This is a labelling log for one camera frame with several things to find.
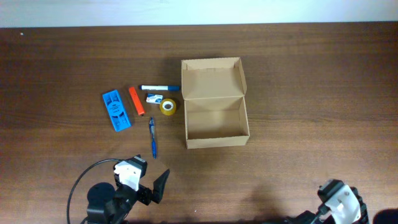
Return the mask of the blue ballpoint pen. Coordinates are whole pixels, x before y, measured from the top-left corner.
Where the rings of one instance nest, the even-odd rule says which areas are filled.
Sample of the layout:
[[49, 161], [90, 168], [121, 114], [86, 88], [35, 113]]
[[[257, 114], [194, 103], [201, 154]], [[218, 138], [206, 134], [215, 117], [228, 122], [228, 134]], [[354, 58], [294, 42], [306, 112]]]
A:
[[156, 159], [157, 158], [157, 146], [156, 146], [156, 141], [155, 141], [155, 124], [154, 124], [153, 117], [151, 117], [149, 120], [149, 131], [150, 131], [150, 137], [151, 137], [152, 156], [154, 159]]

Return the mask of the orange stapler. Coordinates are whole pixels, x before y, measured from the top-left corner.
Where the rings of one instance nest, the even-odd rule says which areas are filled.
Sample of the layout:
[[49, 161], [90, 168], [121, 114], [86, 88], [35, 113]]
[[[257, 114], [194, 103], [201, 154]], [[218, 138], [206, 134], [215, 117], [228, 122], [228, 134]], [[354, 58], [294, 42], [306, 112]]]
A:
[[139, 116], [144, 116], [146, 112], [144, 110], [144, 107], [143, 107], [140, 99], [139, 99], [136, 89], [132, 86], [132, 87], [129, 87], [128, 90], [129, 90], [129, 94], [131, 96], [132, 102], [134, 103], [134, 106], [136, 108], [137, 114]]

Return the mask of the yellow tape roll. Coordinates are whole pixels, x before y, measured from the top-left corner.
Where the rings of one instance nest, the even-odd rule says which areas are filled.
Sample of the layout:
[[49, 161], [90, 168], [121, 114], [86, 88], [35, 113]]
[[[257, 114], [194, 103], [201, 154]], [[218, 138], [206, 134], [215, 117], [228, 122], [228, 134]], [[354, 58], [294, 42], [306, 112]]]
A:
[[171, 116], [175, 114], [176, 109], [177, 109], [176, 102], [174, 102], [174, 100], [172, 99], [166, 98], [162, 100], [160, 103], [160, 111], [162, 114], [166, 116]]

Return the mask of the white marker blue cap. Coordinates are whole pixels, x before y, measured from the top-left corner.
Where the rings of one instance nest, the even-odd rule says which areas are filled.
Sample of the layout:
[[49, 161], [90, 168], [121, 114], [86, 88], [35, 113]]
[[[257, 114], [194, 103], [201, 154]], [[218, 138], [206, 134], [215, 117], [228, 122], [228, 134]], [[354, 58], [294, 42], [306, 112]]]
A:
[[178, 85], [140, 85], [140, 90], [154, 90], [154, 91], [179, 91]]

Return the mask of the brown cardboard box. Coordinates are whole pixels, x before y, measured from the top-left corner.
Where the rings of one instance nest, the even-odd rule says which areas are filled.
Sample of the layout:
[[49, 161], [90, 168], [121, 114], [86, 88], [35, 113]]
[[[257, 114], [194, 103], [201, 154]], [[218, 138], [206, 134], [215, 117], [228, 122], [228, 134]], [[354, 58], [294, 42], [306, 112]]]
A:
[[183, 60], [181, 76], [187, 149], [245, 145], [250, 132], [241, 59]]

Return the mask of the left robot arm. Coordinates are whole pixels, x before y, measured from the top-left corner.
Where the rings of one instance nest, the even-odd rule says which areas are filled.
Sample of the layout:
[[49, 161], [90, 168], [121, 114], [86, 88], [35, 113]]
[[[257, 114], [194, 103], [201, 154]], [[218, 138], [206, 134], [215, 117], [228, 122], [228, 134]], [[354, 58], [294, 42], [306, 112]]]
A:
[[136, 155], [130, 159], [118, 160], [113, 166], [115, 186], [107, 182], [98, 183], [87, 193], [87, 222], [102, 224], [123, 223], [133, 206], [160, 203], [170, 171], [167, 169], [150, 189], [141, 185], [145, 176], [147, 161]]

